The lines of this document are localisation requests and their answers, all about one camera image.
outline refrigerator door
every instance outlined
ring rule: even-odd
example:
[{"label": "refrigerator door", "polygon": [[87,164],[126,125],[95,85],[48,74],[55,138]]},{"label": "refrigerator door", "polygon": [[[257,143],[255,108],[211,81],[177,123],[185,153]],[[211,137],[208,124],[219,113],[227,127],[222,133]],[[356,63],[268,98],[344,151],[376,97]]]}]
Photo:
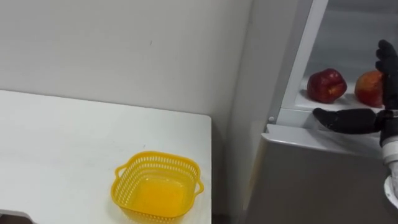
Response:
[{"label": "refrigerator door", "polygon": [[378,138],[267,125],[241,223],[398,222]]}]

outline red apple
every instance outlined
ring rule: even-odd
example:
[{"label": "red apple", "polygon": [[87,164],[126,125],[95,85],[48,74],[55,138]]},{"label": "red apple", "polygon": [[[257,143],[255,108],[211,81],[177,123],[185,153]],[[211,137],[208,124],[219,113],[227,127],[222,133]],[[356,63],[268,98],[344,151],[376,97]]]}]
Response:
[{"label": "red apple", "polygon": [[307,95],[321,103],[332,103],[343,96],[347,83],[340,72],[328,68],[310,76],[307,83]]},{"label": "red apple", "polygon": [[381,78],[382,73],[377,70],[360,76],[355,84],[355,96],[359,102],[375,108],[383,106]]}]

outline yellow basket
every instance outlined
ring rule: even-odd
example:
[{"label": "yellow basket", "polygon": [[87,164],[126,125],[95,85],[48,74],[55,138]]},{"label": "yellow basket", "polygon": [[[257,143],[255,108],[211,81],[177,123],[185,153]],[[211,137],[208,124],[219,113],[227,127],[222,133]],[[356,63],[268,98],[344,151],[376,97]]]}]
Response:
[{"label": "yellow basket", "polygon": [[[119,172],[125,169],[122,176]],[[162,152],[141,152],[115,170],[113,201],[151,219],[173,219],[186,214],[202,193],[196,162]]]}]

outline robotic hand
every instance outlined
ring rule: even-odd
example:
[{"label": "robotic hand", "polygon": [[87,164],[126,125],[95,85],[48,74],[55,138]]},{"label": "robotic hand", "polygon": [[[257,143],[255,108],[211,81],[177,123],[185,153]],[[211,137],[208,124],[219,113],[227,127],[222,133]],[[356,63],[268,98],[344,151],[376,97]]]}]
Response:
[{"label": "robotic hand", "polygon": [[398,198],[398,56],[386,40],[379,42],[376,68],[383,73],[384,110],[377,114],[371,109],[325,111],[315,108],[312,113],[326,128],[337,133],[368,134],[381,132],[380,146],[384,163],[392,171],[392,186]]}]

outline black glove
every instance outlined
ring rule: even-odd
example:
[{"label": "black glove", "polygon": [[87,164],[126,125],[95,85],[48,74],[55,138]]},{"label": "black glove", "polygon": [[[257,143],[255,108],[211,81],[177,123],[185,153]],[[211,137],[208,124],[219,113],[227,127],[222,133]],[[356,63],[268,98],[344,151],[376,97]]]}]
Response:
[{"label": "black glove", "polygon": [[380,40],[376,68],[383,73],[383,104],[386,110],[398,110],[398,57],[394,47]]},{"label": "black glove", "polygon": [[345,134],[368,134],[381,131],[380,143],[398,136],[398,56],[386,40],[379,42],[376,68],[383,73],[383,104],[385,110],[376,114],[371,109],[325,111],[315,108],[312,113],[326,128]]}]

